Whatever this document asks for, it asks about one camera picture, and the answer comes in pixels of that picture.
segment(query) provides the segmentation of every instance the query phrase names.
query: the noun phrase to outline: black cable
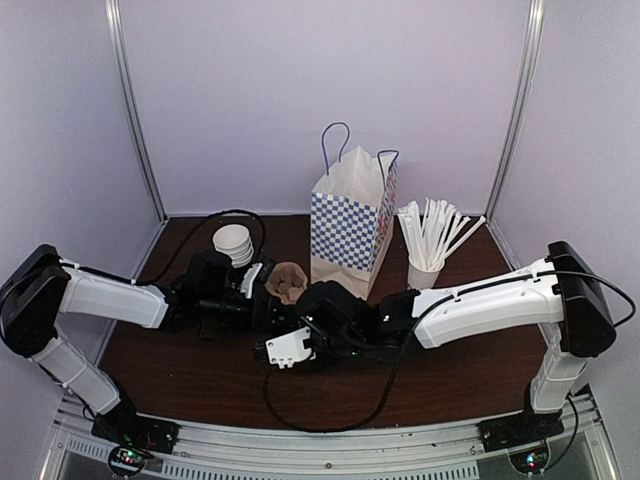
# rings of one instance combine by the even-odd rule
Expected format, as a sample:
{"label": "black cable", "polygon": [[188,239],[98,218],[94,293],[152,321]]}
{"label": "black cable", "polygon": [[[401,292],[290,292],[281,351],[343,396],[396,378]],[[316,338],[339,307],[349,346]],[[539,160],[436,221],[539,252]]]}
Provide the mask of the black cable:
{"label": "black cable", "polygon": [[[3,320],[3,318],[2,318],[2,310],[3,310],[3,307],[4,307],[6,299],[9,297],[9,295],[11,295],[11,293],[15,289],[20,287],[20,285],[26,283],[27,281],[32,280],[34,277],[37,277],[38,275],[40,275],[47,268],[48,268],[48,266],[47,267],[42,267],[42,268],[39,268],[39,269],[36,269],[36,270],[33,270],[33,271],[29,272],[24,277],[20,278],[18,281],[16,281],[11,286],[9,286],[7,288],[7,290],[5,290],[5,292],[3,293],[2,297],[0,298],[0,338],[2,339],[3,342],[5,342],[5,336],[4,336],[4,323],[2,321]],[[38,365],[38,366],[42,370],[44,370],[47,373],[47,375],[52,377],[51,373],[49,371],[47,371],[44,367],[42,367],[42,365]],[[54,380],[54,382],[57,385],[62,386],[62,384],[60,384],[59,382],[57,382],[55,380]],[[151,455],[149,453],[141,452],[138,449],[136,449],[135,447],[131,447],[131,446],[127,445],[126,442],[123,442],[122,440],[117,439],[115,437],[115,435],[113,435],[111,432],[109,432],[109,430],[107,428],[105,428],[104,425],[102,425],[102,423],[98,420],[98,418],[96,417],[96,415],[93,412],[93,410],[91,410],[91,407],[89,406],[89,404],[83,398],[79,397],[75,393],[74,393],[74,395],[83,404],[84,408],[82,410],[82,415],[85,416],[85,412],[88,412],[91,415],[92,420],[96,423],[96,425],[98,425],[100,427],[100,429],[105,433],[105,435],[107,435],[107,437],[110,438],[114,443],[118,444],[122,448],[127,448],[127,449],[135,452],[137,455],[140,455],[142,458],[146,458],[146,459],[155,458],[153,455]]]}
{"label": "black cable", "polygon": [[77,395],[76,393],[72,392],[73,395],[80,400],[80,402],[83,405],[82,408],[82,416],[87,419],[87,420],[92,420],[96,425],[98,425],[98,427],[100,427],[100,430],[102,430],[104,432],[104,434],[113,442],[116,443],[119,447],[122,448],[126,448],[127,450],[131,450],[132,452],[134,452],[136,455],[139,455],[140,457],[147,459],[147,460],[152,460],[156,457],[154,457],[151,453],[148,452],[144,452],[136,447],[134,447],[133,445],[129,445],[127,444],[127,442],[123,441],[122,439],[118,439],[116,437],[116,435],[114,435],[112,432],[109,431],[108,428],[106,428],[102,422],[100,421],[100,419],[98,419],[98,416],[94,413],[94,411],[91,409],[91,406],[84,400],[84,398],[80,397],[79,395]]}
{"label": "black cable", "polygon": [[178,245],[178,247],[175,249],[175,251],[173,252],[173,255],[171,255],[171,258],[166,263],[162,271],[150,280],[146,280],[144,282],[137,282],[137,285],[140,285],[140,286],[151,285],[161,280],[167,274],[167,272],[173,265],[173,262],[175,262],[176,258],[178,258],[178,255],[180,255],[180,252],[182,251],[184,246],[191,239],[191,237],[193,237],[196,234],[196,232],[200,230],[200,228],[202,228],[211,219],[222,217],[224,215],[229,215],[229,214],[247,215],[253,218],[254,220],[256,220],[260,224],[260,230],[262,235],[260,238],[260,244],[254,252],[253,261],[255,261],[259,257],[259,255],[262,253],[262,249],[264,248],[264,244],[267,240],[267,227],[265,226],[264,221],[262,220],[262,217],[260,217],[260,215],[258,215],[257,213],[250,212],[248,210],[241,210],[237,208],[234,208],[232,210],[223,210],[223,211],[208,215],[207,217],[200,220],[196,225],[194,225],[193,228],[189,230],[189,233],[187,233],[187,235],[182,239],[182,241],[180,242],[180,245]]}
{"label": "black cable", "polygon": [[[162,280],[162,278],[167,274],[167,272],[169,271],[173,263],[176,261],[176,258],[178,258],[178,255],[180,255],[180,253],[182,252],[182,249],[184,248],[184,246],[200,230],[200,228],[202,228],[209,220],[213,218],[218,218],[218,217],[222,217],[224,215],[229,215],[229,214],[247,215],[255,219],[260,224],[260,234],[261,234],[260,244],[258,248],[254,251],[253,259],[252,259],[252,262],[255,262],[260,256],[260,254],[262,253],[262,250],[264,249],[264,244],[267,240],[267,227],[264,224],[264,220],[262,220],[262,217],[260,217],[260,215],[258,215],[257,213],[253,213],[248,210],[232,209],[232,210],[223,210],[220,212],[212,213],[211,215],[208,215],[207,217],[200,220],[196,225],[194,225],[193,228],[191,228],[191,230],[189,230],[187,235],[182,239],[178,247],[174,250],[173,254],[171,255],[171,258],[166,263],[162,271],[155,277],[151,278],[150,280],[132,282],[130,278],[121,277],[113,273],[105,272],[103,270],[98,270],[97,268],[84,267],[84,266],[80,266],[77,268],[78,270],[81,270],[83,272],[92,273],[94,275],[100,275],[102,277],[115,280],[116,282],[128,283],[128,284],[135,283],[135,285],[138,285],[140,287],[146,287],[148,285],[156,284],[158,283],[159,280]],[[70,263],[62,263],[61,265],[63,267],[76,268],[75,265]]]}
{"label": "black cable", "polygon": [[361,350],[373,350],[373,349],[377,348],[375,345],[370,345],[368,343],[365,343],[365,342],[360,341],[360,340],[356,340],[355,338],[351,337],[349,335],[349,332],[348,332],[349,327],[351,327],[351,323],[344,323],[340,327],[340,336],[342,337],[342,339],[345,342],[347,342],[352,347],[356,347],[356,348],[359,348]]}
{"label": "black cable", "polygon": [[[614,326],[618,327],[620,325],[622,325],[623,323],[627,322],[629,319],[631,319],[635,313],[636,313],[636,305],[635,302],[631,299],[631,297],[629,295],[627,295],[625,292],[623,292],[619,287],[617,287],[616,285],[612,284],[611,282],[609,282],[608,280],[605,280],[602,277],[599,277],[595,274],[592,273],[586,273],[586,272],[572,272],[572,271],[563,271],[563,270],[546,270],[543,272],[538,272],[535,276],[533,274],[525,274],[525,275],[519,275],[517,277],[507,277],[507,278],[502,278],[499,280],[495,280],[493,282],[489,282],[489,283],[484,283],[484,284],[480,284],[480,285],[475,285],[473,287],[469,287],[466,288],[464,290],[461,290],[458,292],[458,297],[462,296],[462,295],[466,295],[468,293],[473,293],[473,292],[477,292],[480,290],[485,290],[488,288],[492,288],[492,287],[497,287],[500,285],[506,285],[509,283],[515,283],[515,282],[520,282],[520,281],[526,281],[526,280],[531,280],[531,279],[535,279],[536,277],[543,277],[543,276],[549,276],[549,275],[570,275],[570,276],[576,276],[576,277],[583,277],[583,278],[589,278],[592,280],[596,280],[599,283],[607,286],[608,288],[610,288],[611,290],[613,290],[614,292],[616,292],[618,295],[620,295],[624,300],[626,300],[630,307],[631,307],[631,313],[629,315],[627,315],[626,317],[624,317],[622,320],[620,320],[619,322],[615,323]],[[344,427],[335,427],[335,428],[312,428],[312,427],[305,427],[305,426],[301,426],[301,425],[296,425],[295,423],[292,423],[290,421],[288,421],[287,419],[285,419],[273,406],[272,402],[271,402],[271,398],[269,396],[269,380],[271,379],[271,375],[273,374],[273,372],[276,370],[276,367],[272,367],[267,374],[265,375],[264,381],[262,382],[262,397],[264,400],[264,403],[267,407],[267,409],[269,410],[269,412],[271,413],[271,415],[273,415],[273,417],[278,420],[281,424],[283,424],[284,426],[291,428],[292,430],[299,430],[302,432],[308,432],[308,433],[339,433],[339,432],[346,432],[349,430],[354,430],[356,428],[360,428],[368,423],[370,423],[371,421],[375,420],[376,417],[378,417],[378,415],[380,415],[380,413],[382,412],[382,410],[384,409],[387,400],[389,398],[389,394],[391,393],[391,389],[393,388],[393,384],[395,382],[396,379],[396,375],[398,373],[398,370],[400,369],[400,363],[401,360],[407,350],[407,347],[409,346],[409,342],[411,340],[411,338],[413,337],[416,329],[418,328],[418,325],[420,324],[420,321],[426,317],[429,313],[431,313],[434,309],[436,309],[437,307],[439,307],[440,305],[449,302],[450,300],[453,300],[454,296],[453,295],[448,295],[447,297],[443,297],[440,300],[438,300],[437,302],[435,302],[434,304],[430,305],[426,310],[424,310],[416,319],[415,323],[413,324],[413,326],[411,327],[411,330],[409,331],[409,333],[407,333],[407,335],[405,335],[405,337],[403,338],[402,344],[400,346],[400,349],[398,351],[398,356],[396,358],[396,361],[393,364],[393,367],[391,368],[391,371],[389,372],[389,376],[387,377],[387,382],[384,386],[384,389],[382,390],[382,395],[380,396],[380,400],[378,401],[378,404],[376,406],[376,408],[373,410],[373,412],[371,412],[367,417],[365,417],[364,419],[353,423],[351,425],[347,425]]]}
{"label": "black cable", "polygon": [[573,433],[571,434],[569,443],[567,443],[567,446],[564,447],[564,450],[562,451],[562,453],[558,455],[558,458],[556,458],[550,465],[544,467],[544,470],[542,470],[543,474],[548,472],[549,470],[551,470],[552,468],[554,468],[556,465],[560,463],[560,461],[567,455],[567,453],[571,449],[571,446],[573,445],[573,442],[575,441],[576,436],[578,435],[578,427],[580,424],[580,416],[578,415],[578,409],[576,408],[576,404],[573,403],[573,400],[571,399],[571,397],[567,397],[567,400],[569,401],[569,405],[571,405],[571,408],[573,409],[573,415],[575,417],[576,424],[573,426]]}

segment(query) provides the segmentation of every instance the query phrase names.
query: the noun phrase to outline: cup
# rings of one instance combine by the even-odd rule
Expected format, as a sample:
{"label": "cup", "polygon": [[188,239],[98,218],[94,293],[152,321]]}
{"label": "cup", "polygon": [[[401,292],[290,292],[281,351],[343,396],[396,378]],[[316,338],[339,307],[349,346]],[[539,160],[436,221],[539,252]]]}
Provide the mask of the cup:
{"label": "cup", "polygon": [[407,272],[407,285],[409,288],[415,288],[416,290],[426,290],[427,288],[433,288],[433,285],[438,279],[438,275],[444,268],[444,260],[442,260],[429,270],[421,270],[416,267],[411,261],[409,261],[409,271]]}
{"label": "cup", "polygon": [[248,265],[253,258],[251,235],[244,225],[232,224],[219,228],[213,235],[213,247],[231,258],[234,268]]}

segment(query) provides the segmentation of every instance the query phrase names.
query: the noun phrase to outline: stacked white cups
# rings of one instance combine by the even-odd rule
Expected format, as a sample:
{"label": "stacked white cups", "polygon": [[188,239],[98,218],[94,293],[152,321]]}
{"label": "stacked white cups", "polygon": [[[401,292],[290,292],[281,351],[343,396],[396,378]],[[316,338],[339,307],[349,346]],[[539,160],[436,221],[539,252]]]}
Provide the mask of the stacked white cups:
{"label": "stacked white cups", "polygon": [[233,268],[244,267],[253,258],[249,229],[244,225],[225,225],[213,235],[213,247],[231,258]]}

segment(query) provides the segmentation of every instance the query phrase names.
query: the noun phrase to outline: white wall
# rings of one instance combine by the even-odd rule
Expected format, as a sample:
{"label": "white wall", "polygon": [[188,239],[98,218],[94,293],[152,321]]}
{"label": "white wall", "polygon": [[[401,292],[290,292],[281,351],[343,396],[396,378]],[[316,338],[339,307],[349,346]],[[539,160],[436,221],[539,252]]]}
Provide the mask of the white wall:
{"label": "white wall", "polygon": [[484,211],[528,0],[121,3],[170,214],[308,212],[334,120],[352,146],[400,150],[399,204],[429,195]]}
{"label": "white wall", "polygon": [[[498,225],[522,263],[565,239],[640,302],[640,3],[555,0],[544,21]],[[638,320],[587,374],[628,480],[640,467]]]}
{"label": "white wall", "polygon": [[[131,274],[156,230],[102,0],[0,0],[0,225],[0,283],[45,242]],[[105,322],[61,323],[94,357]],[[0,478],[34,478],[60,389],[2,344],[0,381]]]}

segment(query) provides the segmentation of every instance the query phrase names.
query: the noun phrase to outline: wooden table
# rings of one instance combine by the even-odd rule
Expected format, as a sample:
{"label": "wooden table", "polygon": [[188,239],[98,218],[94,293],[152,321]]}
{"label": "wooden table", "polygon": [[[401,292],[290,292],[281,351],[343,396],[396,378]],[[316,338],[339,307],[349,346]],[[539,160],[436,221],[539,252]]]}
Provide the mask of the wooden table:
{"label": "wooden table", "polygon": [[[309,217],[265,217],[265,253],[309,271]],[[176,245],[198,221],[171,219],[142,278],[160,272]],[[208,222],[185,246],[165,279],[186,268],[190,256],[211,248],[213,232],[229,219]],[[241,218],[252,230],[255,221]],[[400,228],[370,295],[372,303],[406,288],[407,253]],[[436,287],[467,283],[508,271],[489,232],[482,228],[448,260]],[[194,330],[177,335],[119,323],[101,368],[120,381],[140,412],[238,427],[281,428],[262,398],[268,367],[256,363],[251,347],[265,335],[223,334],[200,341]],[[375,427],[425,425],[506,413],[522,408],[523,392],[546,350],[537,326],[458,340],[408,357]],[[309,427],[353,423],[377,404],[389,367],[349,359],[321,373],[303,368],[275,372],[271,394],[290,421]]]}

